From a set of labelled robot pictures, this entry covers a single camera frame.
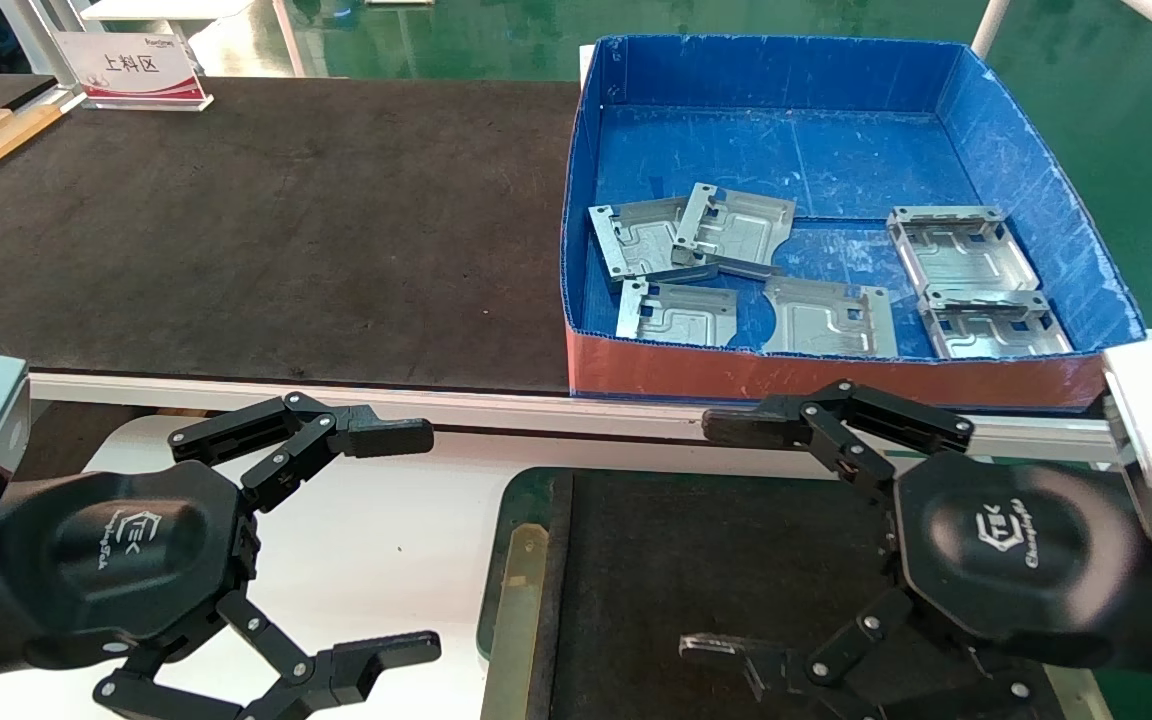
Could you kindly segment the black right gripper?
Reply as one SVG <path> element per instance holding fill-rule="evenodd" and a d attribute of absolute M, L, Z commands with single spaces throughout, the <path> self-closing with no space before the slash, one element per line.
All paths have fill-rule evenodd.
<path fill-rule="evenodd" d="M 852 381 L 812 395 L 771 395 L 755 409 L 708 409 L 714 445 L 808 450 L 838 479 L 896 511 L 905 583 L 975 638 L 998 644 L 1102 635 L 1126 598 L 1142 529 L 1123 483 L 1049 462 L 968 457 L 973 423 Z M 897 471 L 863 435 L 925 456 Z M 679 655 L 738 670 L 755 702 L 814 719 L 1002 719 L 1036 700 L 1007 664 L 978 664 L 973 683 L 890 703 L 869 702 L 849 674 L 914 614 L 901 589 L 882 593 L 812 652 L 773 641 L 681 635 Z"/>

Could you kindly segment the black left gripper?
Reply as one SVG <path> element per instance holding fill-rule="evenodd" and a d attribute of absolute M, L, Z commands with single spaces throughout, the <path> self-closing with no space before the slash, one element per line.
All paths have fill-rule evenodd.
<path fill-rule="evenodd" d="M 294 392 L 179 430 L 169 446 L 182 464 L 20 484 L 0 506 L 3 626 L 23 662 L 40 669 L 99 664 L 114 644 L 156 647 L 132 652 L 93 688 L 96 705 L 122 719 L 306 719 L 366 702 L 384 670 L 438 660 L 439 634 L 306 655 L 236 591 L 253 575 L 247 511 L 274 510 L 340 455 L 429 454 L 434 439 L 430 420 L 382 420 L 370 406 Z M 265 448 L 273 454 L 242 475 L 242 493 L 211 469 Z M 247 706 L 156 683 L 164 650 L 182 651 L 212 614 L 278 670 Z"/>

